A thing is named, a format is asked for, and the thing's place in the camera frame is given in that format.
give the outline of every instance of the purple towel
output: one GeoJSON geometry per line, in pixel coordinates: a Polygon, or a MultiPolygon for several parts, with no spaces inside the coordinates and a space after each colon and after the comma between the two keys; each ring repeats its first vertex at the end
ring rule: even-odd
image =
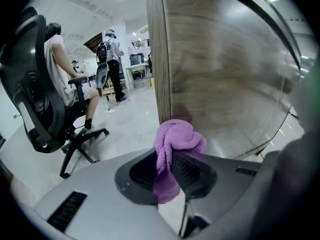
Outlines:
{"type": "Polygon", "coordinates": [[[160,125],[156,132],[154,146],[157,154],[157,177],[154,181],[153,193],[157,195],[159,204],[165,204],[180,192],[180,187],[170,170],[172,149],[202,153],[206,148],[206,141],[200,133],[194,132],[190,123],[173,119],[160,125]]]}

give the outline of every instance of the black pants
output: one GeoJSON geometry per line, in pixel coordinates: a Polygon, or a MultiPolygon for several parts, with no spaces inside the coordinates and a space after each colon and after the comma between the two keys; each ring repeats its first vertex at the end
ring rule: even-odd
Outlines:
{"type": "Polygon", "coordinates": [[[114,93],[115,93],[115,99],[119,100],[123,95],[125,95],[121,90],[120,85],[120,77],[119,77],[119,62],[115,59],[109,61],[109,77],[113,83],[114,93]]]}

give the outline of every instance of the backpack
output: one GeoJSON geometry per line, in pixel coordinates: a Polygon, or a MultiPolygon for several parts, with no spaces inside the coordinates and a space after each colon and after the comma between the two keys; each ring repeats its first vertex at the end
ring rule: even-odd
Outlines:
{"type": "Polygon", "coordinates": [[[107,42],[102,42],[98,45],[95,51],[95,54],[98,59],[98,64],[107,63],[113,59],[114,53],[111,50],[110,41],[111,39],[109,39],[107,42]]]}

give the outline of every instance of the office chair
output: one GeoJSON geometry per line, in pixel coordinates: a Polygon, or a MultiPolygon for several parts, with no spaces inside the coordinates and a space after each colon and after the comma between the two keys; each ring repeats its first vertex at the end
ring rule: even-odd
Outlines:
{"type": "Polygon", "coordinates": [[[74,121],[87,111],[82,91],[82,82],[86,78],[68,82],[75,85],[78,102],[66,107],[47,70],[45,33],[46,20],[42,15],[28,18],[16,29],[0,54],[0,79],[22,116],[25,133],[33,148],[41,153],[52,153],[61,148],[65,153],[59,175],[66,179],[70,174],[65,171],[75,150],[79,150],[91,164],[95,163],[81,144],[109,132],[102,128],[85,135],[75,134],[74,121]]]}

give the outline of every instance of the white table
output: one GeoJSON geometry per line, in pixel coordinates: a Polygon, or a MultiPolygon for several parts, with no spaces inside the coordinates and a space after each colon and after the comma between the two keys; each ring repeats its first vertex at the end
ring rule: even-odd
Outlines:
{"type": "Polygon", "coordinates": [[[131,85],[139,84],[139,83],[145,83],[145,82],[149,82],[150,83],[150,76],[149,76],[148,70],[149,70],[149,68],[148,68],[148,64],[147,63],[132,65],[132,66],[129,66],[129,67],[126,68],[126,70],[125,70],[126,71],[126,76],[127,76],[128,82],[129,82],[128,83],[128,89],[130,91],[132,89],[131,85]],[[132,75],[132,71],[139,71],[139,72],[144,71],[146,80],[134,82],[134,77],[132,75]]]}

